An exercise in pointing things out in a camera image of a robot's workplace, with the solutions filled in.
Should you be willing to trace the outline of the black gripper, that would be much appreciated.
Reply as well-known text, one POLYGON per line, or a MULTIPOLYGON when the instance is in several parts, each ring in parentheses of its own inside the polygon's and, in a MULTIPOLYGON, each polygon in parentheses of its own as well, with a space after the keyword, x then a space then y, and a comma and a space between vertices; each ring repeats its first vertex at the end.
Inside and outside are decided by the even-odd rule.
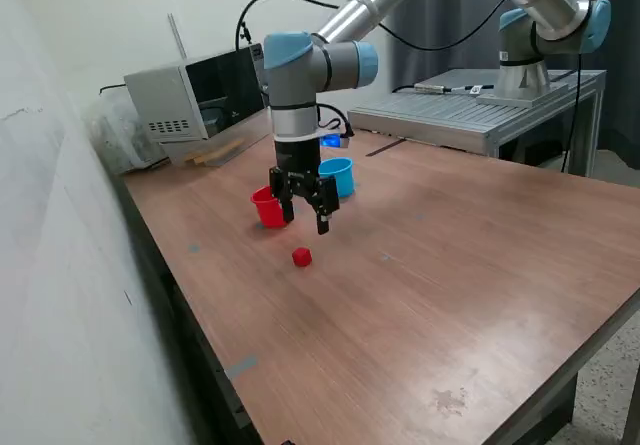
POLYGON ((329 232, 331 215, 340 208, 336 179, 319 177, 320 140, 275 141, 276 165, 269 170, 271 195, 281 206, 283 220, 294 220, 291 185, 300 185, 300 196, 313 208, 319 235, 329 232))

